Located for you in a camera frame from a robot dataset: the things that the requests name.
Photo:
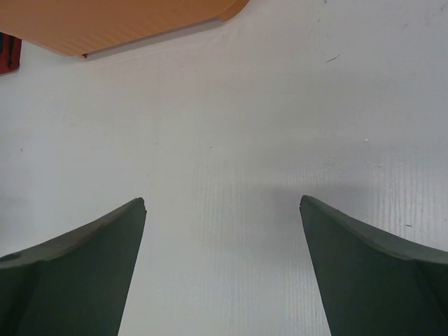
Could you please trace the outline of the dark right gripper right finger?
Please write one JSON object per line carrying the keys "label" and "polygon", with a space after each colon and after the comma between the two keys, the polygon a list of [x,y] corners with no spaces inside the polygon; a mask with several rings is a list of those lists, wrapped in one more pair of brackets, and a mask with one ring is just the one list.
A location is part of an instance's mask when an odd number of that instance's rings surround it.
{"label": "dark right gripper right finger", "polygon": [[300,215],[332,335],[447,334],[447,252],[307,195]]}

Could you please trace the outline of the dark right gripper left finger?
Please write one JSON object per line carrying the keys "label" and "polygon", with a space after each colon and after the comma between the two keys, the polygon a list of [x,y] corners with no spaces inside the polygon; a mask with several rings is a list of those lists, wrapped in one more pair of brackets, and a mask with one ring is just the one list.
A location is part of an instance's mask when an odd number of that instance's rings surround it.
{"label": "dark right gripper left finger", "polygon": [[142,198],[1,257],[2,335],[117,335],[146,222]]}

